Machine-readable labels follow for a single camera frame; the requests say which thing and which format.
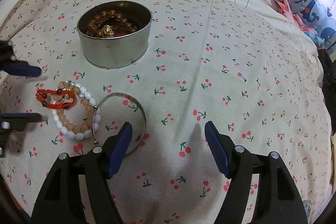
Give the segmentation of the pink cloth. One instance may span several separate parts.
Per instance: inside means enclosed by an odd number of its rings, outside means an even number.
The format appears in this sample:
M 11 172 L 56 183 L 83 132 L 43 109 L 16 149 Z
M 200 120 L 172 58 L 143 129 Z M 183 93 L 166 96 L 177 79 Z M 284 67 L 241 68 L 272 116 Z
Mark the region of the pink cloth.
M 294 23 L 301 31 L 309 32 L 313 35 L 317 35 L 315 29 L 307 26 L 303 23 L 301 17 L 297 14 L 292 13 L 288 0 L 274 0 L 277 3 L 277 12 L 285 16 L 292 23 Z

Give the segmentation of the silver metal bangle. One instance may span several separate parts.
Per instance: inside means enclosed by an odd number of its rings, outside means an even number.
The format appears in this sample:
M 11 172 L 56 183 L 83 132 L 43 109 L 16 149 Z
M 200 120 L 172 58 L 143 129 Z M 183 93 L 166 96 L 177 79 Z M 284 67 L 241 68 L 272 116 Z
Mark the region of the silver metal bangle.
M 94 145 L 102 145 L 107 137 L 117 135 L 125 122 L 130 123 L 133 129 L 126 150 L 126 155 L 129 156 L 139 147 L 147 132 L 145 110 L 140 102 L 129 94 L 107 94 L 93 107 L 91 125 Z

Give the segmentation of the jewelry pile in tin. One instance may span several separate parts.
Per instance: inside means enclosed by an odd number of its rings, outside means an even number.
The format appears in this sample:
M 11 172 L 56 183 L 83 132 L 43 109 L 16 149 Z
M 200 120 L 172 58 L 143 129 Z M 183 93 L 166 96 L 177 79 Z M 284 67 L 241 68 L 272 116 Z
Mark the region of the jewelry pile in tin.
M 87 24 L 86 35 L 98 39 L 126 36 L 139 30 L 139 25 L 133 19 L 115 10 L 96 14 Z

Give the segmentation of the cherry print bed sheet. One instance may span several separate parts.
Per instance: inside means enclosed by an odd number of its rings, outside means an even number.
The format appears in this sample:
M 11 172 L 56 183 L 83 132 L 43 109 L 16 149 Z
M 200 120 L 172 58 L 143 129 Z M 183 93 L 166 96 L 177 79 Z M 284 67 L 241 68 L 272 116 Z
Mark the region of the cherry print bed sheet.
M 13 38 L 16 55 L 41 67 L 39 79 L 1 74 L 1 109 L 38 112 L 43 120 L 14 133 L 1 175 L 31 214 L 57 155 L 92 149 L 91 138 L 70 139 L 38 88 L 71 80 L 100 102 L 122 92 L 137 99 L 147 132 L 109 181 L 126 223 L 213 223 L 230 181 L 219 173 L 204 126 L 253 153 L 278 152 L 303 200 L 309 223 L 331 196 L 331 128 L 317 57 L 295 50 L 274 26 L 227 0 L 137 0 L 149 5 L 155 29 L 145 55 L 128 67 L 100 69 L 86 60 L 77 21 L 105 0 L 23 0 L 25 22 Z

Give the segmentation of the round silver metal tin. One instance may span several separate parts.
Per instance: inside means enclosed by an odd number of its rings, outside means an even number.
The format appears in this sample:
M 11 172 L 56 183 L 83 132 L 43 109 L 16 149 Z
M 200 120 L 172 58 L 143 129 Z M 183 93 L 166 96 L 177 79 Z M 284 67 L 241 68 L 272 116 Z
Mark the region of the round silver metal tin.
M 86 60 L 99 68 L 126 67 L 139 60 L 149 45 L 150 10 L 131 1 L 112 1 L 85 12 L 77 22 Z

